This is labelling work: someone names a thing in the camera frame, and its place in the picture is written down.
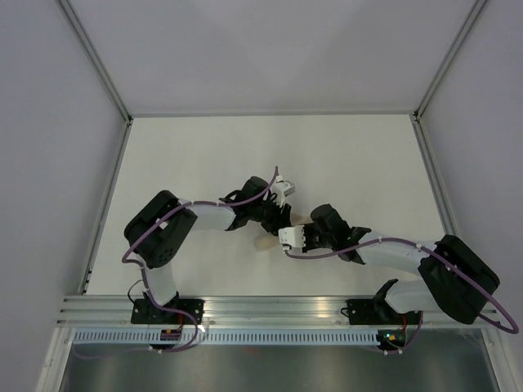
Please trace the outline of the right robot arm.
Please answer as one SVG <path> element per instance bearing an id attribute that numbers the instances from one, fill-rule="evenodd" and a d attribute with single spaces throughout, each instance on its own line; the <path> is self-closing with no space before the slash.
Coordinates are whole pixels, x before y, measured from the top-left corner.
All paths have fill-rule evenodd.
<path id="1" fill-rule="evenodd" d="M 358 245 L 358 249 L 343 252 L 338 257 L 359 265 L 385 266 L 416 277 L 408 282 L 391 280 L 375 295 L 373 313 L 384 323 L 415 310 L 441 310 L 459 323 L 470 325 L 475 322 L 487 299 L 439 261 L 440 258 L 490 295 L 500 284 L 497 274 L 455 235 L 446 234 L 438 241 L 422 242 L 421 247 L 401 239 L 386 240 L 384 235 L 370 228 L 349 226 L 329 204 L 312 211 L 311 221 L 304 225 L 303 232 L 303 252 L 316 249 L 335 252 Z"/>

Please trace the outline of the beige cloth napkin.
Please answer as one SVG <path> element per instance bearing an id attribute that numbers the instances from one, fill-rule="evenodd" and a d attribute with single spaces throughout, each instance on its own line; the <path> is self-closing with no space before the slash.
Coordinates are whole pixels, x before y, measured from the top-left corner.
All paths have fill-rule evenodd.
<path id="1" fill-rule="evenodd" d="M 290 215 L 291 226 L 304 225 L 312 222 L 309 216 L 301 216 L 294 212 Z M 254 239 L 254 247 L 258 252 L 267 251 L 273 247 L 279 246 L 278 236 L 271 234 L 261 234 Z"/>

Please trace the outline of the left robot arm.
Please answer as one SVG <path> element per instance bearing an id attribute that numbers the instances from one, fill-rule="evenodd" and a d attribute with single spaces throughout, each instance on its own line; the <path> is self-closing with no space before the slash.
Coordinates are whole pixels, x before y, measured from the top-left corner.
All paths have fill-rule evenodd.
<path id="1" fill-rule="evenodd" d="M 294 192 L 292 182 L 274 174 L 270 182 L 253 176 L 216 202 L 188 201 L 168 190 L 156 194 L 123 231 L 129 243 L 123 263 L 141 269 L 150 314 L 160 323 L 177 317 L 179 293 L 170 264 L 190 232 L 234 231 L 252 221 L 266 231 L 255 239 L 256 248 L 265 250 L 278 243 L 280 229 L 291 225 L 286 198 Z"/>

